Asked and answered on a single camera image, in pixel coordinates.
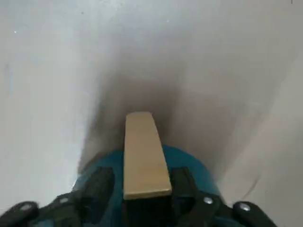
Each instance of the teal plastic housing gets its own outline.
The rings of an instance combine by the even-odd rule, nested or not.
[[[163,146],[165,160],[169,171],[174,167],[188,167],[195,179],[199,190],[219,195],[219,190],[207,168],[192,155],[169,146]],[[123,227],[121,220],[121,204],[123,199],[123,151],[114,151],[102,159],[90,165],[81,174],[75,183],[74,189],[79,189],[89,179],[90,175],[99,167],[112,167],[115,174],[115,186],[113,195],[109,201],[108,208],[97,226],[102,227]]]

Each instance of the silver screw head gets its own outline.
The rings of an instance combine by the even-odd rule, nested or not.
[[[250,211],[250,206],[243,202],[240,203],[240,208],[244,211]]]
[[[25,211],[25,210],[28,210],[28,209],[30,209],[32,207],[32,205],[30,205],[30,204],[24,204],[21,208],[20,208],[20,210],[21,211]]]
[[[62,199],[60,199],[60,203],[65,203],[65,202],[67,202],[68,201],[68,198],[62,198]]]
[[[209,197],[204,197],[204,202],[207,203],[207,204],[212,204],[214,201],[212,200],[212,198],[209,198]]]

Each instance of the white wall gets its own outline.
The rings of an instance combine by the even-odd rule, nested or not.
[[[302,66],[303,52],[256,135],[219,181],[227,203],[253,201],[279,226],[299,226],[303,214]]]

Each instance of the white surface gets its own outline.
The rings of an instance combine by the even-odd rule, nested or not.
[[[279,92],[283,80],[292,92],[300,85],[288,81],[301,61],[302,10],[299,0],[0,1],[0,209],[70,190],[96,153],[122,147],[126,113],[147,110],[164,142],[205,162],[228,201],[226,170],[264,152],[266,173],[251,161],[242,166],[250,178],[233,180],[249,188],[265,174],[249,199],[280,223],[285,211],[298,217],[292,202],[278,210],[277,194],[261,193],[270,179],[288,183],[302,160],[290,117],[300,113],[300,91]],[[273,125],[278,139],[266,129]],[[280,174],[274,162],[285,162]],[[296,183],[288,183],[294,198]]]

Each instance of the black clamp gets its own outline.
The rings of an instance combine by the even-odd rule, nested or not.
[[[220,196],[199,191],[187,167],[171,171],[172,204],[177,227],[276,227],[255,204],[237,202],[227,207]]]

